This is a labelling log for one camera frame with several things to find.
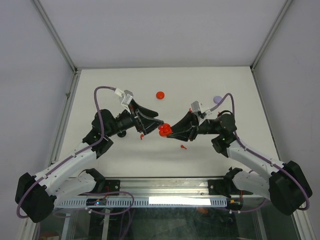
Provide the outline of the black earbud charging case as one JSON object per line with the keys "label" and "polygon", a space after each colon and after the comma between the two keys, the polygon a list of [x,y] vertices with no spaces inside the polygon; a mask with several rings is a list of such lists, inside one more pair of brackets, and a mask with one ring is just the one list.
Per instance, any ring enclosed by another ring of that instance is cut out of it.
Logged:
{"label": "black earbud charging case", "polygon": [[117,136],[118,136],[119,138],[123,138],[123,137],[125,137],[126,135],[127,135],[127,132],[126,132],[126,131],[119,132],[119,133],[117,134]]}

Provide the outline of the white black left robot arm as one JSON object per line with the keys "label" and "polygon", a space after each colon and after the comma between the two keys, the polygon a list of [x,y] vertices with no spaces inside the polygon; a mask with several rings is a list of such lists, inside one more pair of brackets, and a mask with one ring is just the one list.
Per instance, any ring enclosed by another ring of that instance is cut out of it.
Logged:
{"label": "white black left robot arm", "polygon": [[134,100],[117,117],[108,109],[97,109],[91,130],[70,156],[36,174],[26,172],[20,176],[15,194],[17,216],[39,223],[65,200],[84,193],[102,193],[105,177],[95,168],[85,169],[85,166],[109,150],[112,136],[130,128],[143,135],[153,132],[164,124],[158,115]]}

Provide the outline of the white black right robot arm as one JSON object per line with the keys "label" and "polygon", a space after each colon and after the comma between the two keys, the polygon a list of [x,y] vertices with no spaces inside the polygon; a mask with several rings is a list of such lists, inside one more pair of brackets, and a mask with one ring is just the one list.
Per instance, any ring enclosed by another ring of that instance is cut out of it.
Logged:
{"label": "white black right robot arm", "polygon": [[238,190],[248,191],[271,201],[277,210],[287,216],[296,210],[307,210],[313,192],[301,167],[294,161],[284,163],[254,151],[241,142],[236,130],[234,114],[229,110],[202,123],[194,112],[189,111],[183,119],[169,127],[163,136],[191,142],[198,135],[216,135],[211,140],[214,150],[252,171],[230,168],[223,177],[223,185],[218,189],[220,194],[229,197]]}

